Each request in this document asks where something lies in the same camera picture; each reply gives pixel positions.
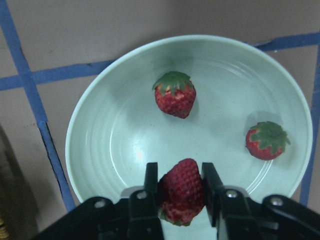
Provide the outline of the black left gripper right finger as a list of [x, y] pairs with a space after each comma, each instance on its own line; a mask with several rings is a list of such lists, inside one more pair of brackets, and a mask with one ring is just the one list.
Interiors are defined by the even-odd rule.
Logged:
[[213, 163], [202, 163], [201, 179], [203, 183], [204, 203], [210, 225], [212, 227], [219, 227], [221, 211], [220, 195], [224, 189], [224, 185]]

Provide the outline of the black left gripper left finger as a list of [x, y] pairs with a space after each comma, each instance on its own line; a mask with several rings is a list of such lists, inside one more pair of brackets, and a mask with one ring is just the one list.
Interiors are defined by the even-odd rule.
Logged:
[[158, 193], [158, 163], [149, 162], [146, 165], [144, 185], [145, 198], [154, 198]]

